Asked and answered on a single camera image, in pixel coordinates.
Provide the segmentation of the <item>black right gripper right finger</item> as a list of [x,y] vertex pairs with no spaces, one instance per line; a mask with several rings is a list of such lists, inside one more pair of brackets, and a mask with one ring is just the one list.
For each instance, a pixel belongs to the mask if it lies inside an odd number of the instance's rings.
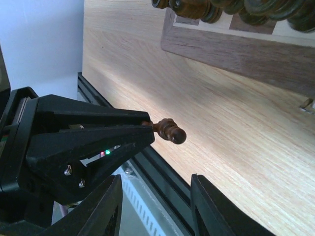
[[191,176],[190,208],[196,236],[272,236],[203,175]]

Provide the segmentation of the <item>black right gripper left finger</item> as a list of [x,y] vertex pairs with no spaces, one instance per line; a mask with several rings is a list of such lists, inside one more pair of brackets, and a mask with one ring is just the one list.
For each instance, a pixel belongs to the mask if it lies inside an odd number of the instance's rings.
[[122,215],[122,180],[110,176],[43,236],[117,236]]

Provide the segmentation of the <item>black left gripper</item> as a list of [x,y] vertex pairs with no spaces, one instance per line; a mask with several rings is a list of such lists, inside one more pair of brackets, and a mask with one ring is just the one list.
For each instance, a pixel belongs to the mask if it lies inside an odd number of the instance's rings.
[[83,200],[122,164],[154,142],[146,125],[69,129],[31,138],[38,96],[12,90],[0,59],[0,234],[38,236],[51,225],[54,201]]

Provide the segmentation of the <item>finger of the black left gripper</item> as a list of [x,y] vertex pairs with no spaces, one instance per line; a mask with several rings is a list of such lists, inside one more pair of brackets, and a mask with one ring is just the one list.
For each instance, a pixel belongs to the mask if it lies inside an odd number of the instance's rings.
[[130,126],[150,130],[147,112],[115,109],[87,102],[47,95],[38,99],[36,125],[44,130],[67,129],[69,125],[98,127]]

